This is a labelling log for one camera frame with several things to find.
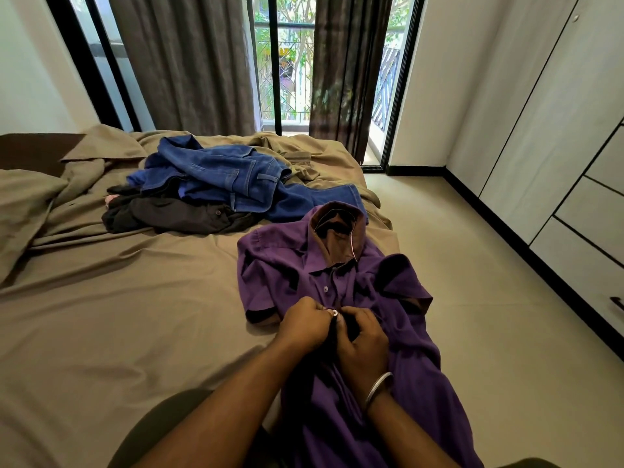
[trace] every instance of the clothes pile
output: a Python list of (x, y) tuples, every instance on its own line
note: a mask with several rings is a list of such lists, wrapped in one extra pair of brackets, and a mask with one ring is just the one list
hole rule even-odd
[[(247, 320), (280, 319), (304, 296), (332, 309), (370, 309), (389, 339), (396, 402), (458, 465), (482, 468), (468, 418), (425, 328), (432, 297), (406, 256), (384, 256), (366, 237), (365, 221), (358, 208), (331, 202), (300, 221), (267, 225), (242, 237), (238, 288)], [(354, 340), (359, 327), (348, 317), (347, 333)], [(290, 464), (392, 466), (338, 370), (336, 345), (333, 322), (325, 343), (282, 389), (281, 432)]]
[(102, 221), (110, 233), (154, 227), (209, 235), (244, 231), (263, 218), (300, 220), (335, 200), (366, 216), (354, 185), (285, 185), (290, 174), (286, 164), (251, 146), (203, 148), (192, 135), (162, 138), (145, 168), (128, 176), (128, 185), (108, 189)]

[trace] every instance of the purple shirt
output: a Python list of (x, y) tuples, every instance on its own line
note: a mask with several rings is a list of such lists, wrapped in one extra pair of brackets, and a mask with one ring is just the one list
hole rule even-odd
[[(345, 223), (337, 218), (333, 223), (339, 224), (337, 231), (327, 232), (324, 227), (332, 220), (326, 217), (337, 211), (342, 218), (353, 220), (348, 218)], [(337, 241), (325, 247), (334, 236)], [(425, 329), (424, 314), (431, 296), (418, 282), (406, 256), (383, 256), (365, 237), (364, 217), (357, 208), (332, 202), (315, 207), (300, 221), (267, 225), (242, 237), (238, 242), (238, 284), (250, 322), (275, 314), (283, 317), (304, 296), (329, 308), (342, 305), (372, 310), (389, 339), (394, 399), (457, 464), (483, 466), (474, 451), (468, 418), (440, 371), (440, 352)], [(303, 426), (293, 447), (294, 464), (391, 464), (336, 364), (316, 368), (321, 371), (310, 377), (305, 410), (292, 402), (301, 398), (300, 391), (293, 389), (295, 376), (282, 391), (285, 414), (293, 406), (302, 412)]]

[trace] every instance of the white wardrobe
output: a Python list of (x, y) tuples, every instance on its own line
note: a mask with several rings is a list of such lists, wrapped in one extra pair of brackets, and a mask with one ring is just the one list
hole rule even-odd
[(624, 0), (514, 0), (447, 168), (624, 335)]

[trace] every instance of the bed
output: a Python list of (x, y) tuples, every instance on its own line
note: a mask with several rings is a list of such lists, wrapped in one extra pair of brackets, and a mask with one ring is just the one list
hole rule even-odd
[[(106, 189), (140, 168), (161, 137), (181, 134), (98, 125), (84, 135), (2, 139), (0, 466), (106, 466), (149, 409), (219, 385), (273, 338), (275, 327), (246, 321), (239, 298), (244, 233), (111, 235), (101, 223)], [(198, 140), (253, 145), (308, 187), (354, 183), (367, 235), (398, 252), (340, 143), (266, 132)]]

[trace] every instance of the baseboard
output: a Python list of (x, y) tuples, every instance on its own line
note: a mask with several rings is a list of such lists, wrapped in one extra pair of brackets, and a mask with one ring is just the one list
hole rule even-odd
[(442, 177), (480, 216), (517, 252), (526, 263), (554, 290), (565, 303), (624, 361), (624, 336), (609, 325), (600, 314), (579, 296), (555, 271), (542, 261), (507, 224), (485, 205), (446, 167)]
[(391, 166), (386, 167), (389, 176), (442, 176), (444, 166)]

